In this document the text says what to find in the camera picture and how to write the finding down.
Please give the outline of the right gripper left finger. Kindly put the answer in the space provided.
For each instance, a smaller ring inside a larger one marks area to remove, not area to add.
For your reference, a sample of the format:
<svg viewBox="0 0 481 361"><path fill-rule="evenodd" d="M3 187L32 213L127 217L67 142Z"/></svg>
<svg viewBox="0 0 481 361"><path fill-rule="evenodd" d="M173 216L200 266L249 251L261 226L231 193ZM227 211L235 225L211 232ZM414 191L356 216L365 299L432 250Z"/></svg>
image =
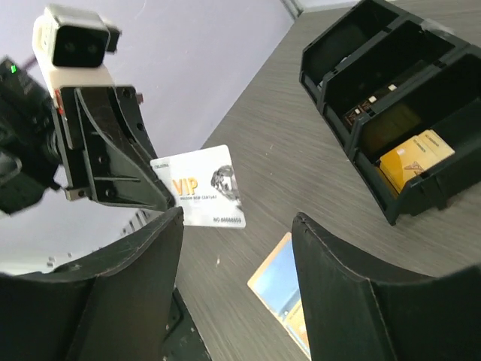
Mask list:
<svg viewBox="0 0 481 361"><path fill-rule="evenodd" d="M50 273L1 276L3 360L160 360L183 210Z"/></svg>

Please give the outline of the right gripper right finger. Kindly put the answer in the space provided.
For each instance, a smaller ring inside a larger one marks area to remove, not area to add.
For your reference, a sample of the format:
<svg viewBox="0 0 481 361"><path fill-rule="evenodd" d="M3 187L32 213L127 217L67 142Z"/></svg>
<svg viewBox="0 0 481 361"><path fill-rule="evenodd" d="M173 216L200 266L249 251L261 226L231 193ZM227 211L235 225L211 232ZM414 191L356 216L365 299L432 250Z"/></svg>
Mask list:
<svg viewBox="0 0 481 361"><path fill-rule="evenodd" d="M292 246L314 360L478 360L480 266L432 277L383 261L306 214Z"/></svg>

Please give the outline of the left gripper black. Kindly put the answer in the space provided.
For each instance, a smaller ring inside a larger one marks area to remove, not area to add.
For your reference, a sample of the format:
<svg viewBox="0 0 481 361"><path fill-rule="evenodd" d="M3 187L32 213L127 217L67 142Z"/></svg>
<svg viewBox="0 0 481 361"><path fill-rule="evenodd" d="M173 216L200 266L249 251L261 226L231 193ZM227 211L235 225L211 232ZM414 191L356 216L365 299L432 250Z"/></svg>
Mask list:
<svg viewBox="0 0 481 361"><path fill-rule="evenodd" d="M156 152L134 87L56 89L51 113L67 200L154 211L176 205L150 166Z"/></svg>

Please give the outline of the beige leather card holder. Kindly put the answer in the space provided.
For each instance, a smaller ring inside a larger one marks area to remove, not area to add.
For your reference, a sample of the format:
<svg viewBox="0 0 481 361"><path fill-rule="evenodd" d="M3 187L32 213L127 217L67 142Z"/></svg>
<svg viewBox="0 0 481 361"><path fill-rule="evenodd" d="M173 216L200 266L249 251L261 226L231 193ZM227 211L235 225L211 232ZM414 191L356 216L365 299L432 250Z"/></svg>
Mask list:
<svg viewBox="0 0 481 361"><path fill-rule="evenodd" d="M290 232L257 268L247 285L286 330L286 314L301 299Z"/></svg>

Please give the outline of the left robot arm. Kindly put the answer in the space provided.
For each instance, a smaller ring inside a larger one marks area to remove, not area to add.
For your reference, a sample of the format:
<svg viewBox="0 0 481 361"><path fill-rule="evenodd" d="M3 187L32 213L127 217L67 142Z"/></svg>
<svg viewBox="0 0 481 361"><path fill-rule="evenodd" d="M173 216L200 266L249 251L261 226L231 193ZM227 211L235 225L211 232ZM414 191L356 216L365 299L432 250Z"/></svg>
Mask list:
<svg viewBox="0 0 481 361"><path fill-rule="evenodd" d="M1 60L1 210L12 215L59 190L68 200L165 211L176 205L151 168L156 152L133 86L65 86L50 94Z"/></svg>

